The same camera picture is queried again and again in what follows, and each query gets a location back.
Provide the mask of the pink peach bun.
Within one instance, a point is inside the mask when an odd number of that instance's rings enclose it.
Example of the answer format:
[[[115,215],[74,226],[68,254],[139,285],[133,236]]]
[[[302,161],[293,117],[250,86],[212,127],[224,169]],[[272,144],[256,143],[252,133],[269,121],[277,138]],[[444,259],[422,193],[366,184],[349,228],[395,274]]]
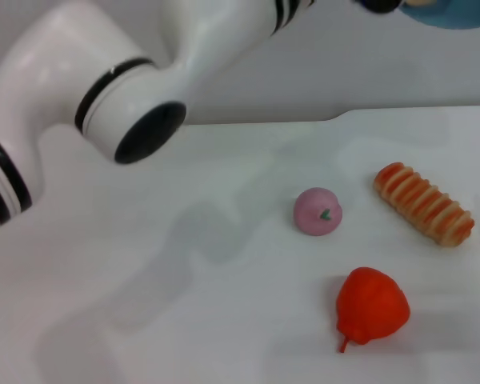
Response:
[[[343,211],[332,191],[314,187],[302,192],[294,204],[294,224],[311,236],[324,236],[335,231],[342,222]]]

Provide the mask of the blue plastic bowl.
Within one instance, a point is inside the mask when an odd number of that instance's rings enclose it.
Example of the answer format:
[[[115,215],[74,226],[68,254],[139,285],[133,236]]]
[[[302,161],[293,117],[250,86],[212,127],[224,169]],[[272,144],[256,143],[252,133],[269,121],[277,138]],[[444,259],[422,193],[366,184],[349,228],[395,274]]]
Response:
[[[421,6],[412,6],[407,0],[400,11],[417,22],[437,28],[480,28],[480,0],[433,0]]]

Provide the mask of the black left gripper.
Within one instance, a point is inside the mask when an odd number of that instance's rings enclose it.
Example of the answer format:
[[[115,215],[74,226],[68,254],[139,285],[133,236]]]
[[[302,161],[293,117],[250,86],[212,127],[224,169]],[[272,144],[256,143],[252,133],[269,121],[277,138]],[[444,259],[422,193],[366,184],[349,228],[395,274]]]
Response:
[[[353,0],[372,14],[390,14],[401,6],[403,0]]]

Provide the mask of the orange striped long bread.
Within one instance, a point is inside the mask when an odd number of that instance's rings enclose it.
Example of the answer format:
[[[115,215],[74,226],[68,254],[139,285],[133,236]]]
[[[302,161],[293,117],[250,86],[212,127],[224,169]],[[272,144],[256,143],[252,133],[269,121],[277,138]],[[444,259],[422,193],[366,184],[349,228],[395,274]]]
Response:
[[[442,247],[457,247],[475,226],[471,212],[401,162],[381,169],[374,189],[409,224]]]

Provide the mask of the red bell pepper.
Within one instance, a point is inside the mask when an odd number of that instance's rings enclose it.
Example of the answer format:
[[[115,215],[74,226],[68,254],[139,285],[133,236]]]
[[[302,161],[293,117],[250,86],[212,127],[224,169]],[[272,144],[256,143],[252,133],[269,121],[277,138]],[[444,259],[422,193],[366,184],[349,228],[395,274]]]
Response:
[[[401,329],[410,318],[410,306],[401,288],[388,275],[369,268],[353,270],[337,299],[337,331],[343,336],[338,348],[346,351],[351,342],[365,345]]]

